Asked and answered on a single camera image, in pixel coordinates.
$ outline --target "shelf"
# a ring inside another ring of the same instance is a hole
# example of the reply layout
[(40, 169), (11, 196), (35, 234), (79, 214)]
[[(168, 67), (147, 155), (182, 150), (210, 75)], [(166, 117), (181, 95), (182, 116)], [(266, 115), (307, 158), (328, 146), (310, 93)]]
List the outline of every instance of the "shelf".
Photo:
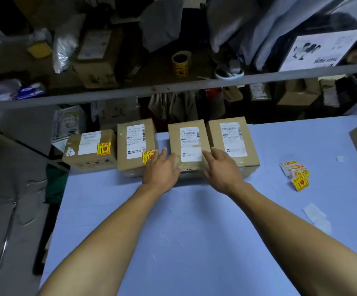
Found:
[(0, 55), (0, 65), (4, 65), (4, 70), (1, 70), (0, 67), (0, 73), (26, 70), (30, 72), (31, 79), (47, 74), (49, 78), (48, 89), (52, 95), (36, 99), (0, 102), (0, 110), (66, 103), (88, 103), (90, 101), (135, 95), (141, 97), (156, 93), (357, 73), (357, 64), (354, 64), (279, 73), (248, 74), (231, 81), (219, 79), (201, 80), (197, 77), (209, 78), (213, 72), (209, 59), (212, 51), (203, 49), (193, 52), (190, 74), (186, 78), (177, 78), (172, 72), (171, 54), (157, 51), (150, 55), (147, 63), (133, 77), (131, 83), (125, 83), (119, 89), (87, 90), (81, 86), (79, 80), (70, 71), (59, 75), (53, 73), (51, 57), (34, 59), (27, 54), (26, 50), (21, 50), (19, 52), (21, 55), (17, 57), (18, 52), (14, 52), (12, 48), (8, 52), (11, 58), (16, 58), (15, 64), (5, 64), (5, 60), (2, 60), (2, 55)]

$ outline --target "green cloth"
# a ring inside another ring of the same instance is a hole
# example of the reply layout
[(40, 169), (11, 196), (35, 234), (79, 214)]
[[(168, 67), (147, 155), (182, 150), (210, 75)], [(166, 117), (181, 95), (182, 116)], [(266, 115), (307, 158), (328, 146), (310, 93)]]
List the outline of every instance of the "green cloth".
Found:
[(47, 164), (47, 187), (45, 188), (45, 202), (47, 204), (60, 204), (65, 192), (68, 172), (51, 164)]

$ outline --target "floor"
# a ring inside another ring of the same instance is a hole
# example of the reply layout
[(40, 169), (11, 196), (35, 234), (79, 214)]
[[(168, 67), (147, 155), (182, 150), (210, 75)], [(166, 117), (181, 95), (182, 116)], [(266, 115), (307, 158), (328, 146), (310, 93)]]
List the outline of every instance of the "floor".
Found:
[[(0, 112), (0, 130), (47, 154), (55, 106)], [(34, 296), (41, 276), (32, 268), (48, 205), (43, 204), (46, 162), (30, 150), (0, 137), (0, 251), (12, 210), (20, 199), (0, 270), (0, 295)]]

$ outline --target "roll of fragile stickers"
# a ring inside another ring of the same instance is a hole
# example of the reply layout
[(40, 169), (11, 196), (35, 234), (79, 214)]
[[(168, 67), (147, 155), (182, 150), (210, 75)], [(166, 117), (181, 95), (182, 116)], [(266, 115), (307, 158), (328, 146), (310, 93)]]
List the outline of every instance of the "roll of fragile stickers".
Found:
[(172, 56), (173, 72), (179, 78), (188, 76), (191, 66), (192, 53), (190, 51), (179, 51)]

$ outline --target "forearm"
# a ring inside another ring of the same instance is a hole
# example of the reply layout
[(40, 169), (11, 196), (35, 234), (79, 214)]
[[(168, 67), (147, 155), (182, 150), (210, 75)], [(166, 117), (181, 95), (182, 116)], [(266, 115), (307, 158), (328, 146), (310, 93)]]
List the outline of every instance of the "forearm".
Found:
[(147, 215), (160, 197), (141, 185), (55, 269), (40, 295), (115, 295)]
[(245, 184), (231, 198), (302, 295), (357, 295), (356, 253)]

